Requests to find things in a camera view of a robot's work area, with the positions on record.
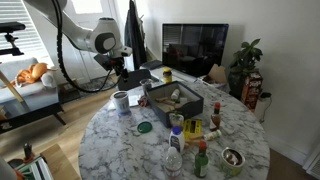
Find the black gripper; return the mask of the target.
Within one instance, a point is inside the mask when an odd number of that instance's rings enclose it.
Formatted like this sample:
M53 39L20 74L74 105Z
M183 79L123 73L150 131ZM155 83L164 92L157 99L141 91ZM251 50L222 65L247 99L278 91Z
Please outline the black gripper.
M97 54L94 59L106 70L114 70L117 74L121 74L123 82L128 81L128 71L124 68L124 60L120 58L110 58L108 55Z

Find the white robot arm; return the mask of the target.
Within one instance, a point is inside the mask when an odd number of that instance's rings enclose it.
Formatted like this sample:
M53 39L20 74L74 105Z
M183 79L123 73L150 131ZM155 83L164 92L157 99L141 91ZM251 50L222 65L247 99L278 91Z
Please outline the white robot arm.
M23 0L57 29L61 57L57 60L66 80L89 82L90 75L106 76L109 70L117 75L124 69L124 58L132 53L121 42L117 22L100 17L93 29L79 26L67 14L69 0Z

